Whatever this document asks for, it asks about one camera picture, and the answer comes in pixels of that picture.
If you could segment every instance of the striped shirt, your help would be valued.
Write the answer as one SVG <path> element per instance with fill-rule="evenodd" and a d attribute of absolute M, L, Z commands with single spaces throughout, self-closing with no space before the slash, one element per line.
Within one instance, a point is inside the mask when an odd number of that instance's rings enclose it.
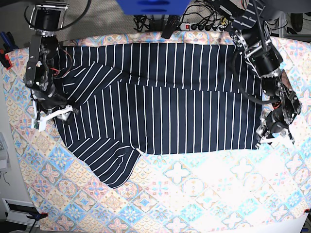
<path fill-rule="evenodd" d="M 247 100 L 230 70 L 235 47 L 125 44 L 67 47 L 73 68 L 57 80 L 80 110 L 56 119 L 68 149 L 112 188 L 130 177 L 140 152 L 254 149 L 261 106 Z M 65 53 L 59 68 L 70 66 Z M 260 98 L 260 80 L 239 57 L 239 79 Z"/>

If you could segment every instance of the cable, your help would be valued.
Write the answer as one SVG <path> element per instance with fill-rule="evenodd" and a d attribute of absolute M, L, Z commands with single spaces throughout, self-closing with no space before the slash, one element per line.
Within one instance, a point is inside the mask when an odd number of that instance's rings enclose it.
<path fill-rule="evenodd" d="M 286 21 L 286 23 L 285 23 L 285 25 L 284 25 L 284 26 L 279 27 L 279 28 L 273 28 L 273 30 L 279 30 L 279 29 L 281 29 L 281 28 L 285 28 L 285 27 L 287 26 L 287 24 L 288 24 L 288 21 Z"/>
<path fill-rule="evenodd" d="M 62 47 L 60 47 L 60 49 L 66 54 L 66 55 L 68 55 L 69 56 L 69 58 L 70 58 L 70 66 L 69 66 L 69 68 L 67 69 L 67 71 L 66 71 L 66 73 L 64 74 L 64 75 L 62 75 L 61 77 L 54 77 L 54 79 L 62 79 L 62 78 L 64 78 L 68 73 L 69 73 L 69 71 L 71 71 L 71 68 L 72 68 L 72 56 L 66 51 L 66 50 L 64 50 Z"/>
<path fill-rule="evenodd" d="M 269 103 L 276 103 L 276 102 L 279 102 L 279 98 L 274 98 L 274 99 L 269 99 L 269 100 L 266 100 L 266 101 L 262 101 L 262 100 L 259 100 L 257 99 L 255 96 L 252 96 L 248 93 L 245 92 L 244 88 L 242 87 L 242 84 L 240 83 L 239 81 L 239 75 L 237 74 L 237 71 L 235 69 L 235 62 L 237 60 L 237 57 L 239 55 L 239 51 L 238 50 L 235 50 L 234 52 L 234 55 L 233 55 L 233 59 L 232 59 L 232 63 L 231 63 L 231 69 L 232 69 L 232 72 L 233 72 L 233 77 L 235 79 L 235 81 L 237 82 L 237 86 L 239 88 L 239 90 L 242 92 L 242 94 L 250 101 L 256 103 L 256 104 L 260 104 L 260 105 L 265 105 L 265 104 L 269 104 Z"/>
<path fill-rule="evenodd" d="M 79 17 L 77 17 L 77 18 L 76 18 L 73 22 L 71 22 L 70 24 L 67 24 L 66 26 L 64 26 L 64 27 L 62 27 L 62 28 L 57 28 L 57 29 L 53 30 L 52 32 L 58 32 L 58 31 L 60 31 L 60 30 L 67 29 L 67 28 L 71 27 L 72 25 L 74 25 L 75 23 L 77 23 L 78 21 L 80 21 L 80 19 L 82 19 L 82 18 L 86 15 L 87 11 L 89 10 L 89 7 L 90 7 L 91 3 L 92 3 L 92 0 L 87 0 L 86 7 L 85 7 L 84 11 L 82 12 L 82 14 L 80 14 Z M 25 18 L 26 22 L 27 22 L 31 27 L 33 27 L 33 28 L 36 29 L 36 30 L 43 30 L 43 31 L 50 32 L 49 30 L 46 30 L 46 29 L 43 29 L 43 28 L 36 28 L 36 26 L 33 25 L 33 24 L 28 20 L 28 18 L 27 18 L 27 16 L 26 16 L 26 12 L 27 12 L 28 7 L 29 7 L 29 6 L 27 6 L 26 9 L 25 9 L 25 11 L 24 11 L 24 18 Z"/>
<path fill-rule="evenodd" d="M 254 5 L 254 11 L 256 13 L 256 17 L 257 17 L 257 24 L 258 24 L 258 28 L 259 28 L 259 33 L 260 33 L 260 37 L 261 37 L 261 46 L 263 48 L 263 51 L 267 51 L 267 45 L 266 45 L 266 42 L 265 42 L 265 37 L 264 37 L 264 33 L 263 33 L 263 30 L 262 30 L 262 26 L 261 26 L 261 23 L 260 23 L 260 17 L 259 17 L 259 14 L 258 14 L 258 9 L 257 9 L 257 3 L 256 3 L 256 0 L 253 0 L 253 5 Z"/>
<path fill-rule="evenodd" d="M 276 25 L 278 23 L 279 18 L 276 19 L 276 21 L 274 23 L 269 23 L 268 21 L 266 21 L 269 25 L 273 26 Z"/>

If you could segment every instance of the white stripe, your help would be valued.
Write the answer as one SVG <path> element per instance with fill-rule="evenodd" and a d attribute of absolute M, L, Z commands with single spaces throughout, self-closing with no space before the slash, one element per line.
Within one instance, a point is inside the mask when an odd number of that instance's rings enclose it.
<path fill-rule="evenodd" d="M 102 80 L 96 85 L 96 87 L 94 87 L 94 89 L 91 91 L 91 93 L 89 94 L 89 96 L 87 97 L 87 99 L 83 102 L 83 104 L 91 97 L 91 95 L 93 94 L 93 92 L 97 89 L 97 87 L 105 80 L 105 78 L 107 77 L 107 75 L 112 71 L 113 68 L 110 68 L 110 70 L 105 74 L 105 76 L 102 78 Z M 113 79 L 110 81 L 110 83 L 108 85 L 106 85 L 103 89 L 105 89 L 106 87 L 108 87 L 120 74 L 121 72 Z"/>
<path fill-rule="evenodd" d="M 131 144 L 131 147 L 133 147 L 133 144 L 132 144 L 132 133 L 131 133 L 131 119 L 130 119 L 130 105 L 129 105 L 129 102 L 128 102 L 128 84 L 126 83 L 126 101 L 127 101 L 127 116 L 128 116 L 128 130 L 129 130 L 129 136 L 130 136 L 130 144 Z"/>
<path fill-rule="evenodd" d="M 123 65 L 124 65 L 124 44 L 122 45 L 122 66 L 121 66 L 121 70 L 123 70 Z"/>
<path fill-rule="evenodd" d="M 83 126 L 83 131 L 84 131 L 84 138 L 86 139 L 86 129 L 85 129 L 85 127 L 84 127 L 81 105 L 80 105 L 80 113 L 81 113 L 81 121 L 82 121 L 82 126 Z"/>
<path fill-rule="evenodd" d="M 241 94 L 241 102 L 240 102 L 240 126 L 239 126 L 239 139 L 238 139 L 238 149 L 240 148 L 240 138 L 241 138 L 241 122 L 242 122 L 242 94 Z"/>
<path fill-rule="evenodd" d="M 93 138 L 93 129 L 92 129 L 92 124 L 91 124 L 91 115 L 89 112 L 89 104 L 87 102 L 87 111 L 88 111 L 88 121 L 89 121 L 89 128 L 91 130 L 91 137 Z"/>
<path fill-rule="evenodd" d="M 72 71 L 74 71 L 74 70 L 76 70 L 76 69 L 78 69 L 78 68 L 80 68 L 81 66 L 77 66 L 75 69 L 72 69 L 70 72 L 72 72 Z"/>
<path fill-rule="evenodd" d="M 108 150 L 106 150 L 104 153 L 102 153 L 96 160 L 94 160 L 90 165 L 88 165 L 89 167 L 91 167 L 92 164 L 94 164 L 96 161 L 98 161 L 100 158 L 103 157 L 103 155 L 105 155 L 108 151 L 110 151 L 111 148 L 113 148 L 116 144 L 118 144 L 120 141 L 116 141 L 115 144 L 113 144 Z M 107 161 L 109 161 L 109 159 L 107 159 L 103 164 L 101 164 L 98 168 L 96 168 L 95 170 L 92 170 L 93 172 L 96 171 L 97 169 L 99 169 L 101 166 L 103 166 Z"/>
<path fill-rule="evenodd" d="M 219 97 L 220 93 L 218 92 L 218 99 L 217 99 L 217 140 L 216 140 L 216 150 L 218 150 L 218 142 L 219 142 Z"/>
<path fill-rule="evenodd" d="M 82 49 L 82 46 L 81 46 L 80 48 L 81 48 L 81 65 L 83 65 L 83 61 L 82 61 L 82 58 L 83 58 L 83 49 Z"/>
<path fill-rule="evenodd" d="M 100 138 L 98 138 L 92 145 L 90 145 L 86 150 L 84 150 L 83 153 L 80 154 L 78 158 L 80 158 L 82 155 L 84 155 L 84 153 L 87 152 L 92 146 L 94 146 L 99 140 L 100 140 Z"/>
<path fill-rule="evenodd" d="M 65 52 L 65 57 L 66 57 L 66 67 L 68 67 L 68 57 L 67 57 L 67 53 Z"/>
<path fill-rule="evenodd" d="M 103 182 L 106 182 L 107 180 L 109 180 L 109 179 L 119 170 L 121 164 L 123 163 L 123 156 L 124 156 L 124 154 L 122 155 L 121 162 L 119 163 L 118 168 L 117 168 L 106 180 L 104 180 Z"/>
<path fill-rule="evenodd" d="M 122 185 L 124 185 L 124 184 L 128 181 L 128 179 L 129 179 L 130 176 L 132 175 L 133 170 L 134 170 L 134 168 L 135 168 L 135 166 L 136 166 L 136 164 L 137 164 L 137 162 L 138 162 L 138 160 L 139 160 L 140 157 L 141 157 L 141 154 L 138 155 L 137 160 L 136 160 L 135 163 L 134 163 L 134 166 L 132 166 L 132 169 L 131 169 L 129 175 L 128 175 L 127 178 L 124 180 L 124 182 L 121 183 L 119 186 L 116 186 L 116 187 L 113 187 L 113 188 L 119 188 L 119 187 L 121 187 Z"/>
<path fill-rule="evenodd" d="M 88 75 L 88 73 L 91 71 L 91 69 L 92 69 L 92 67 L 93 67 L 94 64 L 95 64 L 95 63 L 93 63 L 93 64 L 91 65 L 91 67 L 88 69 L 88 71 L 86 72 L 85 76 L 84 76 L 84 77 L 82 78 L 82 80 L 79 82 L 78 86 L 75 88 L 75 90 L 72 92 L 72 94 L 68 97 L 68 99 L 70 99 L 70 98 L 72 97 L 72 95 L 76 92 L 76 90 L 79 88 L 79 86 L 81 85 L 81 83 L 83 83 L 84 79 L 86 78 L 86 76 Z"/>
<path fill-rule="evenodd" d="M 167 43 L 166 44 L 166 56 L 165 56 L 165 81 L 164 81 L 164 87 L 166 87 L 168 46 L 169 46 L 169 44 Z"/>
<path fill-rule="evenodd" d="M 125 146 L 125 147 L 120 147 L 120 148 L 118 148 L 118 149 L 116 149 L 116 151 L 109 157 L 109 159 L 107 159 L 104 163 L 102 163 L 98 168 L 96 168 L 95 170 L 92 170 L 93 172 L 95 172 L 95 171 L 97 171 L 98 169 L 100 169 L 105 163 L 107 163 L 111 158 L 113 158 L 113 156 L 117 153 L 117 151 L 118 150 L 120 150 L 120 149 L 124 149 L 124 148 L 127 148 L 127 147 L 129 147 L 129 146 Z M 94 162 L 96 162 L 96 161 L 98 161 L 104 154 L 102 154 L 99 158 L 97 158 Z"/>
<path fill-rule="evenodd" d="M 254 125 L 253 125 L 253 133 L 252 133 L 252 144 L 251 144 L 251 149 L 253 148 L 253 140 L 254 140 L 254 132 L 255 132 L 255 121 L 256 121 L 256 103 L 254 103 Z"/>
<path fill-rule="evenodd" d="M 88 47 L 88 66 L 91 65 L 91 47 Z"/>
<path fill-rule="evenodd" d="M 185 90 L 185 153 L 187 153 L 187 139 L 188 139 L 188 109 L 187 109 L 187 89 Z"/>
<path fill-rule="evenodd" d="M 108 138 L 107 122 L 106 122 L 106 110 L 105 110 L 104 91 L 103 90 L 102 90 L 102 99 L 103 99 L 103 112 L 104 112 L 104 122 L 105 122 L 105 129 L 106 129 L 106 138 Z"/>
<path fill-rule="evenodd" d="M 75 56 L 75 51 L 74 51 L 74 49 L 75 49 L 76 47 L 72 47 L 72 60 L 73 60 L 73 62 L 72 62 L 72 66 L 74 67 L 74 65 L 76 64 L 76 60 L 74 59 L 74 56 Z"/>
<path fill-rule="evenodd" d="M 138 138 L 138 148 L 140 149 L 136 85 L 134 85 L 134 88 L 135 88 L 135 107 L 136 107 L 137 138 Z"/>
<path fill-rule="evenodd" d="M 225 138 L 224 138 L 224 150 L 227 138 L 227 103 L 228 103 L 228 92 L 225 92 Z"/>
<path fill-rule="evenodd" d="M 247 136 L 247 131 L 248 131 L 248 113 L 249 113 L 249 99 L 247 100 L 247 122 L 246 122 L 244 149 L 246 149 L 246 136 Z"/>
<path fill-rule="evenodd" d="M 208 151 L 210 151 L 210 134 L 211 134 L 211 118 L 212 118 L 212 92 L 209 92 L 209 137 L 208 137 Z"/>
<path fill-rule="evenodd" d="M 127 164 L 128 164 L 128 162 L 130 161 L 130 159 L 131 159 L 131 157 L 133 155 L 133 152 L 134 152 L 134 150 L 132 151 L 130 157 L 128 157 L 128 160 L 127 160 L 127 162 L 125 164 L 125 168 L 124 168 L 123 172 L 118 176 L 118 178 L 113 183 L 108 183 L 107 185 L 112 185 L 112 184 L 116 183 L 120 179 L 120 177 L 124 174 L 124 172 L 126 171 Z"/>
<path fill-rule="evenodd" d="M 96 76 L 98 75 L 99 71 L 101 71 L 101 69 L 103 68 L 103 65 L 101 65 L 101 67 L 98 69 L 98 71 L 96 72 L 96 74 L 94 75 L 94 77 L 92 78 L 91 81 L 89 81 L 88 85 L 86 86 L 86 88 L 84 88 L 83 92 L 81 93 L 81 95 L 76 99 L 75 102 L 77 102 L 80 97 L 87 91 L 88 87 L 92 84 L 92 82 L 94 81 L 94 79 L 96 78 Z"/>
<path fill-rule="evenodd" d="M 161 154 L 163 154 L 162 87 L 160 87 Z"/>
<path fill-rule="evenodd" d="M 156 56 L 156 75 L 155 75 L 155 86 L 157 87 L 157 79 L 159 72 L 159 44 L 157 45 L 157 56 Z"/>
<path fill-rule="evenodd" d="M 70 134 L 71 142 L 73 143 L 70 125 L 68 125 L 68 129 L 69 129 L 69 134 Z"/>
<path fill-rule="evenodd" d="M 201 55 L 200 55 L 200 75 L 199 75 L 199 91 L 201 91 L 201 75 L 202 75 L 202 54 L 203 54 L 203 45 L 201 47 Z"/>
<path fill-rule="evenodd" d="M 186 56 L 186 44 L 184 44 L 184 56 L 183 56 L 183 75 L 182 75 L 182 89 L 184 89 L 184 79 L 185 79 L 185 56 Z"/>
<path fill-rule="evenodd" d="M 147 84 L 146 86 L 149 85 L 149 69 L 150 69 L 150 44 L 148 48 L 148 71 L 147 71 Z"/>
<path fill-rule="evenodd" d="M 225 77 L 224 77 L 224 84 L 223 84 L 223 92 L 225 92 L 225 82 L 227 77 L 227 53 L 228 53 L 228 45 L 226 45 L 225 49 Z"/>
<path fill-rule="evenodd" d="M 195 90 L 193 90 L 193 153 L 195 145 Z"/>
<path fill-rule="evenodd" d="M 204 91 L 202 91 L 202 107 L 201 107 L 201 112 L 202 112 L 202 116 L 201 116 L 201 153 L 203 152 L 203 113 L 204 113 Z"/>
<path fill-rule="evenodd" d="M 253 95 L 254 95 L 254 91 L 255 91 L 255 81 L 256 81 L 256 76 L 254 75 L 254 78 L 253 78 Z"/>
<path fill-rule="evenodd" d="M 218 62 L 219 62 L 219 50 L 220 50 L 220 45 L 218 45 L 218 51 L 217 51 L 217 65 L 216 65 L 216 85 L 215 85 L 215 91 L 217 91 L 217 87 L 218 87 Z"/>
<path fill-rule="evenodd" d="M 140 67 L 141 67 L 141 43 L 139 45 L 139 71 L 138 71 L 138 82 L 137 82 L 137 85 L 139 85 L 139 82 L 140 82 Z"/>
<path fill-rule="evenodd" d="M 122 112 L 121 112 L 121 98 L 120 98 L 120 85 L 119 85 L 119 82 L 117 82 L 117 84 L 118 84 L 120 125 L 121 125 L 121 142 L 124 143 L 124 138 L 123 138 L 123 122 L 122 122 Z"/>
<path fill-rule="evenodd" d="M 194 44 L 192 45 L 190 90 L 192 90 L 192 85 L 193 85 L 193 56 L 194 56 Z"/>
<path fill-rule="evenodd" d="M 233 73 L 231 75 L 231 85 L 230 85 L 230 92 L 232 92 L 232 83 L 233 83 Z"/>
<path fill-rule="evenodd" d="M 130 68 L 130 79 L 128 81 L 128 84 L 130 84 L 132 80 L 132 60 L 133 60 L 133 44 L 131 44 L 131 68 Z"/>
<path fill-rule="evenodd" d="M 109 86 L 109 93 L 110 93 L 110 104 L 111 104 L 111 118 L 112 118 L 113 138 L 116 140 L 116 129 L 115 129 L 115 119 L 114 119 L 114 114 L 113 114 L 111 86 Z"/>
<path fill-rule="evenodd" d="M 113 67 L 116 67 L 116 44 L 113 46 Z"/>
<path fill-rule="evenodd" d="M 179 153 L 179 88 L 177 88 L 177 154 Z"/>
<path fill-rule="evenodd" d="M 81 74 L 85 69 L 86 69 L 86 68 L 81 69 L 80 72 L 77 73 L 77 74 L 74 76 L 74 78 L 76 78 L 79 74 Z"/>
<path fill-rule="evenodd" d="M 144 120 L 145 120 L 145 136 L 146 136 L 146 150 L 147 153 L 147 146 L 148 146 L 148 139 L 147 139 L 147 123 L 146 123 L 146 95 L 145 95 L 145 86 L 142 86 L 144 92 Z"/>
<path fill-rule="evenodd" d="M 94 95 L 94 102 L 95 102 L 95 112 L 96 112 L 96 121 L 97 121 L 98 137 L 101 137 L 101 129 L 100 129 L 100 127 L 99 127 L 98 112 L 97 112 L 96 95 Z"/>
<path fill-rule="evenodd" d="M 154 154 L 155 152 L 155 109 L 154 109 L 154 87 L 151 86 L 151 103 L 152 103 L 152 140 L 153 140 L 153 148 Z"/>
<path fill-rule="evenodd" d="M 58 69 L 60 69 L 60 52 L 58 51 Z"/>
<path fill-rule="evenodd" d="M 246 87 L 245 87 L 246 93 L 247 93 L 247 86 L 248 86 L 248 65 L 247 65 L 247 70 L 246 70 Z M 247 131 L 248 131 L 248 112 L 249 112 L 249 99 L 247 99 L 247 120 L 246 120 L 246 132 L 245 132 L 244 149 L 246 149 L 246 136 L 247 136 Z"/>
<path fill-rule="evenodd" d="M 240 71 L 239 71 L 239 82 L 241 82 L 241 70 L 242 70 L 242 57 L 241 57 Z"/>
<path fill-rule="evenodd" d="M 175 58 L 174 58 L 174 85 L 173 88 L 175 88 L 175 78 L 176 78 L 176 54 L 177 54 L 177 44 L 175 44 Z"/>
<path fill-rule="evenodd" d="M 169 154 L 171 153 L 171 88 L 169 87 Z"/>
<path fill-rule="evenodd" d="M 209 91 L 209 70 L 210 70 L 210 54 L 212 52 L 212 45 L 209 45 L 209 54 L 208 54 L 208 73 L 207 73 L 207 91 Z"/>
<path fill-rule="evenodd" d="M 71 85 L 74 85 L 74 83 L 64 84 L 64 86 L 71 86 Z"/>
<path fill-rule="evenodd" d="M 107 46 L 105 47 L 105 66 L 107 65 Z"/>
<path fill-rule="evenodd" d="M 111 140 L 111 138 L 108 138 L 107 141 L 105 141 L 104 144 L 102 144 L 100 147 L 98 147 L 97 150 L 95 150 L 92 154 L 90 154 L 86 159 L 83 160 L 83 162 L 85 162 L 86 160 L 88 160 L 93 154 L 95 154 L 97 151 L 99 151 L 104 145 L 106 145 L 109 141 Z"/>
<path fill-rule="evenodd" d="M 66 137 L 65 126 L 64 126 L 64 124 L 62 124 L 62 125 L 63 125 L 63 129 L 64 129 L 65 145 L 66 145 L 66 147 L 67 147 L 67 137 Z"/>
<path fill-rule="evenodd" d="M 96 48 L 96 53 L 97 53 L 97 59 L 96 59 L 96 62 L 98 63 L 98 59 L 99 59 L 98 47 Z"/>
<path fill-rule="evenodd" d="M 77 118 L 76 118 L 76 114 L 75 113 L 73 114 L 73 118 L 74 118 L 74 123 L 76 124 L 78 140 L 80 141 L 78 124 L 77 124 Z"/>
<path fill-rule="evenodd" d="M 232 106 L 232 132 L 231 132 L 231 150 L 233 142 L 233 128 L 234 128 L 234 105 L 235 105 L 235 92 L 233 92 L 233 106 Z"/>
<path fill-rule="evenodd" d="M 75 153 L 81 146 L 84 145 L 84 143 L 86 143 L 89 140 L 89 138 L 87 140 L 85 140 L 80 146 L 77 147 L 77 149 L 75 149 L 72 153 Z"/>

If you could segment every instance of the black cable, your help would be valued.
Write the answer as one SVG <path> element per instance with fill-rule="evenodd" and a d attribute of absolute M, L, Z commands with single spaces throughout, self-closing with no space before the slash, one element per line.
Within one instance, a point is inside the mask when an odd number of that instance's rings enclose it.
<path fill-rule="evenodd" d="M 273 28 L 272 30 L 279 30 L 279 29 L 281 29 L 281 28 L 285 28 L 285 27 L 287 26 L 287 24 L 288 24 L 288 21 L 286 21 L 286 23 L 285 23 L 285 25 L 284 25 L 284 26 L 279 27 L 279 28 Z"/>
<path fill-rule="evenodd" d="M 235 62 L 237 60 L 237 57 L 239 55 L 239 51 L 238 50 L 235 50 L 234 52 L 234 55 L 233 55 L 233 59 L 232 59 L 232 63 L 231 63 L 231 69 L 232 69 L 232 73 L 233 73 L 233 77 L 237 83 L 237 86 L 239 88 L 239 90 L 241 91 L 241 93 L 250 101 L 256 103 L 256 104 L 260 104 L 260 105 L 265 105 L 265 104 L 269 104 L 269 103 L 276 103 L 276 102 L 279 102 L 279 98 L 274 98 L 274 99 L 269 99 L 269 100 L 266 100 L 266 101 L 262 101 L 262 100 L 259 100 L 257 99 L 255 96 L 252 96 L 248 93 L 245 92 L 244 88 L 242 87 L 242 84 L 240 83 L 240 80 L 239 80 L 239 75 L 235 69 Z"/>
<path fill-rule="evenodd" d="M 57 29 L 53 30 L 52 32 L 58 32 L 58 31 L 60 31 L 60 30 L 67 29 L 67 28 L 71 27 L 72 25 L 74 25 L 75 23 L 77 23 L 78 21 L 80 21 L 80 19 L 82 19 L 82 18 L 86 15 L 87 11 L 89 10 L 89 7 L 90 7 L 91 3 L 92 3 L 92 0 L 87 0 L 86 7 L 85 7 L 84 11 L 82 12 L 82 14 L 80 14 L 79 17 L 77 17 L 77 18 L 76 18 L 73 22 L 71 22 L 70 24 L 67 24 L 66 26 L 64 26 L 64 27 L 62 27 L 62 28 L 57 28 Z M 25 11 L 24 11 L 24 18 L 25 18 L 26 22 L 27 22 L 31 27 L 33 27 L 33 28 L 36 29 L 36 30 L 44 30 L 44 31 L 50 32 L 49 30 L 46 30 L 46 29 L 43 29 L 43 28 L 36 28 L 36 26 L 33 25 L 33 24 L 28 20 L 28 18 L 27 18 L 27 16 L 26 16 L 26 12 L 27 12 L 28 7 L 29 7 L 29 6 L 27 6 L 26 9 L 25 9 Z"/>
<path fill-rule="evenodd" d="M 277 23 L 278 23 L 278 18 L 276 19 L 276 21 L 274 22 L 274 23 L 269 23 L 268 21 L 267 21 L 267 23 L 269 24 L 269 25 L 271 25 L 271 26 L 273 26 L 273 25 L 276 25 Z"/>
<path fill-rule="evenodd" d="M 255 13 L 256 13 L 256 17 L 257 17 L 257 24 L 258 24 L 258 28 L 259 28 L 260 37 L 261 37 L 261 46 L 262 46 L 263 50 L 266 52 L 267 51 L 267 45 L 266 45 L 266 42 L 265 42 L 265 36 L 264 36 L 264 33 L 263 33 L 263 29 L 262 29 L 262 26 L 261 26 L 261 23 L 260 23 L 260 17 L 259 17 L 258 10 L 257 10 L 256 0 L 253 0 L 253 5 L 254 5 L 254 10 L 255 10 Z"/>

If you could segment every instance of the patterned tablecloth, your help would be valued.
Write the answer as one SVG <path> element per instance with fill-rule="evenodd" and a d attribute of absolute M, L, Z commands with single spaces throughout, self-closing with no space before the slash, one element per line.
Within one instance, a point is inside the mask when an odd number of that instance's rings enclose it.
<path fill-rule="evenodd" d="M 228 34 L 178 32 L 96 36 L 67 45 L 123 43 L 232 44 Z M 34 205 L 49 217 L 42 230 L 99 232 L 209 232 L 246 228 L 304 216 L 311 206 L 311 46 L 273 38 L 282 67 L 303 103 L 291 129 L 294 149 L 144 155 L 116 190 L 100 182 L 64 146 L 55 126 L 31 129 L 34 110 L 24 86 L 28 49 L 13 51 L 3 67 L 7 113 L 17 157 Z"/>

